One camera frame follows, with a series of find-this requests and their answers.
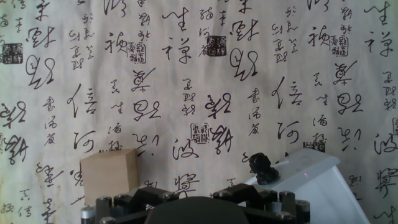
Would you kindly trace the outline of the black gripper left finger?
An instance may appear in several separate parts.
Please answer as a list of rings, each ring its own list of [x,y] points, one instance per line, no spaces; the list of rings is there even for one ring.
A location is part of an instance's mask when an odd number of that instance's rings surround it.
[[[144,223],[149,214],[148,205],[155,207],[178,199],[179,194],[152,186],[113,197],[100,196],[94,205],[81,208],[80,223]]]

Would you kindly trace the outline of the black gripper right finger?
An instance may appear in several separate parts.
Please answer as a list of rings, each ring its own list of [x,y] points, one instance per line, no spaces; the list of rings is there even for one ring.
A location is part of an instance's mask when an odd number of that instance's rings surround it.
[[[230,203],[232,207],[224,211],[234,215],[238,223],[311,223],[310,202],[296,199],[288,190],[258,191],[253,185],[238,184],[213,193],[213,198]]]

